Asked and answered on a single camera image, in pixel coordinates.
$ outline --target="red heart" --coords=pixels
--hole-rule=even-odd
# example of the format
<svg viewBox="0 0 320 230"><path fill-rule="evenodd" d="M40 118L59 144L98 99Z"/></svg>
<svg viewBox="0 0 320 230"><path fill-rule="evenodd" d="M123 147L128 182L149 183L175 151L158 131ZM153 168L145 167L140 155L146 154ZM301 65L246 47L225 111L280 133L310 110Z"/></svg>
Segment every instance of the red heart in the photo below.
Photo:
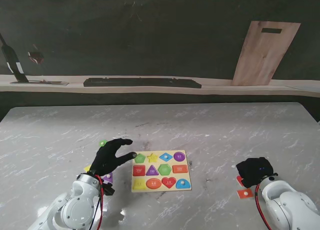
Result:
<svg viewBox="0 0 320 230"><path fill-rule="evenodd" d="M164 177L164 178L162 178L163 185L165 185L168 189L172 188L172 186L175 185L176 181L177 180L174 177L170 177L170 178Z"/></svg>

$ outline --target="red rectangle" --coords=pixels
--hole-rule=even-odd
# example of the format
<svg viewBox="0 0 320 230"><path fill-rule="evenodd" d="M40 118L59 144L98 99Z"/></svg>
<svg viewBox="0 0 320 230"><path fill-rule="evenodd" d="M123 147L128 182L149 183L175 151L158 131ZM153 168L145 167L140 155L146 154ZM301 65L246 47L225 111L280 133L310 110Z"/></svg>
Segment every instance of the red rectangle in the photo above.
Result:
<svg viewBox="0 0 320 230"><path fill-rule="evenodd" d="M242 186L242 187L244 187L244 185L242 184L242 177L241 176L237 176L236 177L236 180L238 181L238 183Z"/></svg>
<svg viewBox="0 0 320 230"><path fill-rule="evenodd" d="M146 166L145 165L133 166L132 175L134 177L145 176L146 175Z"/></svg>

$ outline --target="purple puzzle piece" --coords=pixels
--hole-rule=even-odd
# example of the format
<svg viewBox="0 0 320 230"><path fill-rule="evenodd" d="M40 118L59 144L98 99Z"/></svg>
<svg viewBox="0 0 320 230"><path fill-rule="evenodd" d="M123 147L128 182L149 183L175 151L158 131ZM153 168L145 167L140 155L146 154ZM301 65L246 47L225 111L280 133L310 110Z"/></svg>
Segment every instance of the purple puzzle piece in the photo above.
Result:
<svg viewBox="0 0 320 230"><path fill-rule="evenodd" d="M105 175L102 179L104 181L106 181L106 182L109 182L109 183L113 184L112 172L110 172L109 174Z"/></svg>
<svg viewBox="0 0 320 230"><path fill-rule="evenodd" d="M145 175L146 176L158 176L159 173L158 173L157 169L155 168L155 166L151 165Z"/></svg>
<svg viewBox="0 0 320 230"><path fill-rule="evenodd" d="M173 158L177 161L177 162L182 162L183 160L185 160L186 156L180 152L180 151L177 151L174 155L173 155Z"/></svg>

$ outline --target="purple triangle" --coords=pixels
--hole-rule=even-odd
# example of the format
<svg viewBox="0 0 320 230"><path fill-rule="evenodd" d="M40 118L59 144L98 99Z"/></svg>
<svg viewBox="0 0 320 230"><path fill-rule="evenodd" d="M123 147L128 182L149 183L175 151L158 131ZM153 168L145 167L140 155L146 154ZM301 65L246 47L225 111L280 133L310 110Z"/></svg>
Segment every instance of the purple triangle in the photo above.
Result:
<svg viewBox="0 0 320 230"><path fill-rule="evenodd" d="M157 169L155 168L155 166L151 165L145 175L146 176L158 176L159 173L158 173Z"/></svg>
<svg viewBox="0 0 320 230"><path fill-rule="evenodd" d="M102 179L106 182L112 183L113 184L113 179L112 179L112 172L109 173L110 177L108 177L108 174L105 175Z"/></svg>

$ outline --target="black glove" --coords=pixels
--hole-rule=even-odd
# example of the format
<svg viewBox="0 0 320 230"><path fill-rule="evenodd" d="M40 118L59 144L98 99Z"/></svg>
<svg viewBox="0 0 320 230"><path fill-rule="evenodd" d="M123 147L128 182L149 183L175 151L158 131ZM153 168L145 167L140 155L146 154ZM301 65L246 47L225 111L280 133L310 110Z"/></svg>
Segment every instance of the black glove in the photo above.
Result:
<svg viewBox="0 0 320 230"><path fill-rule="evenodd" d="M248 189L251 186L261 183L264 177L274 175L274 169L270 162L264 157L248 158L236 165L242 184Z"/></svg>
<svg viewBox="0 0 320 230"><path fill-rule="evenodd" d="M103 176L111 173L125 162L134 159L137 156L135 152L130 152L126 155L116 157L116 152L121 146L131 145L132 142L133 141L130 139L122 138L108 141L104 146L99 148L89 172L94 175L98 174L99 176Z"/></svg>

